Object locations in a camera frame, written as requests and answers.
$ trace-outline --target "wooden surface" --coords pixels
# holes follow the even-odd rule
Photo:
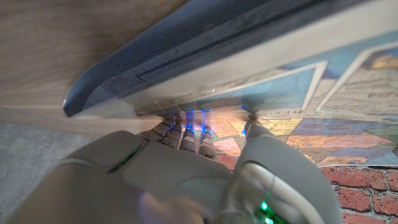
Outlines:
[[[185,0],[0,3],[0,120],[86,136],[150,129],[157,120],[66,118],[62,103],[84,70]]]

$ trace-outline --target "colorful map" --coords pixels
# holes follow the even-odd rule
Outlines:
[[[249,116],[319,166],[398,165],[398,31],[179,99],[183,110],[212,109],[197,123],[211,124],[229,166],[244,150]]]

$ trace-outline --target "concrete floor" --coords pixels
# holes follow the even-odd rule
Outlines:
[[[0,122],[0,223],[61,158],[92,139]]]

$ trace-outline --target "blue led light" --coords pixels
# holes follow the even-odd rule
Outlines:
[[[272,219],[266,218],[266,224],[274,224]]]
[[[268,208],[267,203],[266,203],[266,202],[262,202],[262,204],[261,204],[261,209],[267,210],[267,208]]]

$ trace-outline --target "red brick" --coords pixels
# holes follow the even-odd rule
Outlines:
[[[233,170],[236,164],[236,159],[227,154],[217,154],[218,162],[226,165],[228,169]]]
[[[338,200],[343,208],[350,208],[360,212],[370,210],[369,197],[363,190],[341,189]]]
[[[389,171],[387,172],[387,176],[390,189],[398,192],[398,171]]]
[[[321,170],[333,184],[386,190],[382,171],[355,167],[322,167]]]
[[[343,213],[344,224],[386,224],[386,221],[365,215]]]
[[[398,196],[385,194],[385,196],[377,196],[373,194],[374,210],[377,213],[386,215],[398,215]]]

